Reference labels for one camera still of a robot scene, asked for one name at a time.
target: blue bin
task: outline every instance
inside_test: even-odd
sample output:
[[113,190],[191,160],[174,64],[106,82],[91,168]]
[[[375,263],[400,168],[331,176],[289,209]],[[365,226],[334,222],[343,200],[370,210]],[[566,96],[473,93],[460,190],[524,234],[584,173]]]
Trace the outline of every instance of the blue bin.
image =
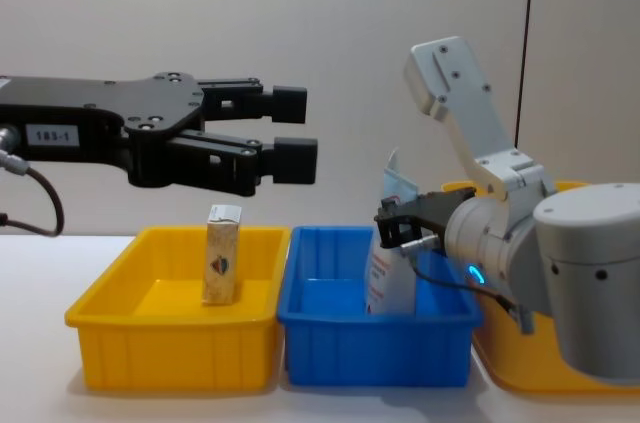
[[[368,315],[369,227],[301,227],[292,235],[278,303],[294,385],[464,386],[471,333],[482,321],[468,291],[418,280],[415,315]],[[445,257],[420,269],[462,282]]]

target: white wall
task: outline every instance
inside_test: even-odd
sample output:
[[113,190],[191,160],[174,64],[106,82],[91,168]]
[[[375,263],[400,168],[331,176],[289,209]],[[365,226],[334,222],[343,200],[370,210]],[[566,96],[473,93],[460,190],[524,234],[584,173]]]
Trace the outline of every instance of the white wall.
[[[241,199],[172,186],[130,187],[119,169],[36,163],[60,190],[69,233],[131,234],[202,223],[213,202],[236,202],[262,224],[369,223],[394,146],[423,189],[463,173],[443,129],[421,116],[402,80],[409,48],[463,35],[513,133],[525,0],[0,0],[0,69],[14,75],[135,79],[179,70],[258,76],[309,89],[308,124],[210,123],[216,132],[319,139],[314,186],[273,186]],[[0,209],[52,224],[25,179],[0,175]]]
[[557,178],[640,180],[640,0],[532,0],[520,143]]

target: blue led light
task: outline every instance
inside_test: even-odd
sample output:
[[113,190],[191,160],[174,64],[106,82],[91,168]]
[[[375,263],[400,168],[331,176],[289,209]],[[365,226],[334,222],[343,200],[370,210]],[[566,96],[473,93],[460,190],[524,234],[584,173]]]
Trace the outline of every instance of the blue led light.
[[478,283],[484,285],[484,276],[482,276],[482,273],[480,273],[478,268],[473,265],[469,265],[469,274],[473,276]]

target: robotic arm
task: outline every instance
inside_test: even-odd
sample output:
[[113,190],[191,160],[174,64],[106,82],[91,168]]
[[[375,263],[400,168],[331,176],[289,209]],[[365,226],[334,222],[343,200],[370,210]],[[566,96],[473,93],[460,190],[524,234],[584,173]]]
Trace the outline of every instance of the robotic arm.
[[[274,183],[312,184],[316,140],[265,144],[204,131],[209,120],[270,116],[304,123],[306,99],[304,88],[267,93],[257,78],[198,81],[177,72],[117,82],[2,76],[0,168],[38,179],[42,175],[27,160],[104,163],[124,169],[139,187],[178,183],[242,196],[254,195],[266,175]],[[51,186],[43,186],[52,195]],[[0,225],[7,221],[0,213]],[[58,227],[41,233],[55,236]]]
[[[431,193],[383,205],[382,244],[423,241],[461,271],[474,264],[489,288],[517,305],[510,313],[523,333],[534,331],[532,311],[548,315],[573,368],[608,383],[640,383],[640,185],[556,193],[544,168],[506,136],[461,38],[413,47],[405,76],[420,111],[445,125],[467,175],[490,197]],[[400,223],[414,231],[399,234]],[[418,240],[417,226],[438,241]]]

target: label sticker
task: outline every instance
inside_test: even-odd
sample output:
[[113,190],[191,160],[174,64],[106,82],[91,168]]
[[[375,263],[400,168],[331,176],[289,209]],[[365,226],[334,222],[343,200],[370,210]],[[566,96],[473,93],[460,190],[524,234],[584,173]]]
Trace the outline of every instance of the label sticker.
[[80,146],[75,125],[27,125],[29,146]]

